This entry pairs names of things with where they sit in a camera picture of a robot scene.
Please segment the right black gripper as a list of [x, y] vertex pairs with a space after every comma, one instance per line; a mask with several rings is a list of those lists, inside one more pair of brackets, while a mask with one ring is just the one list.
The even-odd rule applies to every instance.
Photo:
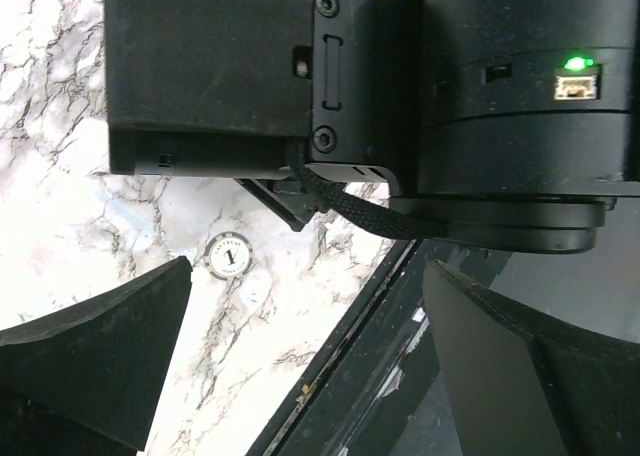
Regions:
[[346, 182], [415, 187], [421, 0], [104, 0], [118, 175], [282, 180], [311, 207]]

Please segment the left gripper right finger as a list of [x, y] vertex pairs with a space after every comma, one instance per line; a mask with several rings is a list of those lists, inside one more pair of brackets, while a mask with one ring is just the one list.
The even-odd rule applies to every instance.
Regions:
[[490, 290], [441, 262], [423, 293], [465, 455], [636, 455], [639, 346]]

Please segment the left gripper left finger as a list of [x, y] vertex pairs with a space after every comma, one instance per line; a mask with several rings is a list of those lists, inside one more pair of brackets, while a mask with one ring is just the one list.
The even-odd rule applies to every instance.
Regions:
[[191, 273], [180, 256], [106, 293], [2, 330], [2, 454], [143, 451]]

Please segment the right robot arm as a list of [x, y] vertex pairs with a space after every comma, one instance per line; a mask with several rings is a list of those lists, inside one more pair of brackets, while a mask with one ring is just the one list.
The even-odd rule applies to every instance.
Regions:
[[639, 194], [639, 0], [104, 0], [110, 169], [292, 229], [593, 248]]

